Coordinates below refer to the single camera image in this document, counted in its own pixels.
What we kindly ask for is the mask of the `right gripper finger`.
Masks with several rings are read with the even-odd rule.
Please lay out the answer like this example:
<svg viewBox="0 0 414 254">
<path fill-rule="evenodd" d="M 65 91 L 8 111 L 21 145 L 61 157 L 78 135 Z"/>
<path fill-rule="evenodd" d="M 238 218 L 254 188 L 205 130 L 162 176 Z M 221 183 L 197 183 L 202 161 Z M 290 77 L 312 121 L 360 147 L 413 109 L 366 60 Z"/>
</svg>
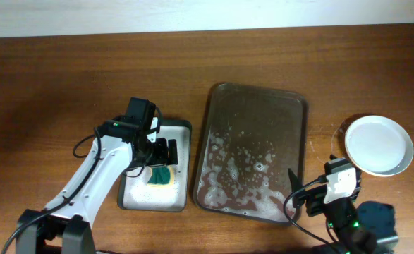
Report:
<svg viewBox="0 0 414 254">
<path fill-rule="evenodd" d="M 295 193 L 302 190 L 302 183 L 300 182 L 297 175 L 293 172 L 291 168 L 287 169 L 288 171 L 288 177 L 291 185 L 291 192 Z"/>
<path fill-rule="evenodd" d="M 345 157 L 337 157 L 333 154 L 330 154 L 329 158 L 329 164 L 331 166 L 342 166 L 349 163 L 349 161 Z"/>
</svg>

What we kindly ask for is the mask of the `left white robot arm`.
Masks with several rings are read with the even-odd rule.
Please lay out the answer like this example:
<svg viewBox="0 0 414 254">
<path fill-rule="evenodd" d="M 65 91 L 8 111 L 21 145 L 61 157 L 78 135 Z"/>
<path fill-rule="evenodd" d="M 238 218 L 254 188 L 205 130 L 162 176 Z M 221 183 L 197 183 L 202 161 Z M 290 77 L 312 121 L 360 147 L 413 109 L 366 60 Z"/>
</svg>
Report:
<svg viewBox="0 0 414 254">
<path fill-rule="evenodd" d="M 131 98 L 124 115 L 94 129 L 90 151 L 63 190 L 41 211 L 26 210 L 4 244 L 17 253 L 96 253 L 92 225 L 119 176 L 140 177 L 147 186 L 174 183 L 176 140 L 158 138 L 162 113 L 146 99 Z"/>
</svg>

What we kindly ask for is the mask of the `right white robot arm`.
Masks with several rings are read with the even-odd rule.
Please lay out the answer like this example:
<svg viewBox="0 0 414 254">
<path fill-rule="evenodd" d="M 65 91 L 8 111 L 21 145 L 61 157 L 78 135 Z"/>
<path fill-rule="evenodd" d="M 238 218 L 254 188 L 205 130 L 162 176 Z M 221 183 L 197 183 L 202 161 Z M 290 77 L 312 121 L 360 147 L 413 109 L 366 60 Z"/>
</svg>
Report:
<svg viewBox="0 0 414 254">
<path fill-rule="evenodd" d="M 392 205 L 366 201 L 354 205 L 361 190 L 361 170 L 350 161 L 333 155 L 324 164 L 324 174 L 302 184 L 288 169 L 291 194 L 283 213 L 289 223 L 304 234 L 322 242 L 317 253 L 393 253 L 398 243 L 395 210 Z M 309 217 L 324 215 L 330 241 L 308 231 L 288 215 L 288 204 L 306 207 Z"/>
</svg>

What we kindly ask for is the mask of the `pale green plate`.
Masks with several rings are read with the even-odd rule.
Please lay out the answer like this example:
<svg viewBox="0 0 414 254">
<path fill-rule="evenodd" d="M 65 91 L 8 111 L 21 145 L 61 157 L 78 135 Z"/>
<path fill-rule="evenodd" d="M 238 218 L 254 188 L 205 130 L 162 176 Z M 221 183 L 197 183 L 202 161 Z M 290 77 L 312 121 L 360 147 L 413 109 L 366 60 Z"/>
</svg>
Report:
<svg viewBox="0 0 414 254">
<path fill-rule="evenodd" d="M 354 165 L 378 177 L 400 174 L 414 157 L 413 141 L 408 132 L 384 116 L 356 119 L 345 132 L 344 145 Z"/>
</svg>

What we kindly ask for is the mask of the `green and yellow sponge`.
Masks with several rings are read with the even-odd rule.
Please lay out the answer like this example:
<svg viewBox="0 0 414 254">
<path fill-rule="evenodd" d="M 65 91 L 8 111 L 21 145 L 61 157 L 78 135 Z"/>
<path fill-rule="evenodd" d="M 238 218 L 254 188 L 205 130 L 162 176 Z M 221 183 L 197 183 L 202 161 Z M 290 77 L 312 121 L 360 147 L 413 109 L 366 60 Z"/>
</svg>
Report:
<svg viewBox="0 0 414 254">
<path fill-rule="evenodd" d="M 175 173 L 172 166 L 154 167 L 147 186 L 154 188 L 169 188 L 174 185 Z"/>
</svg>

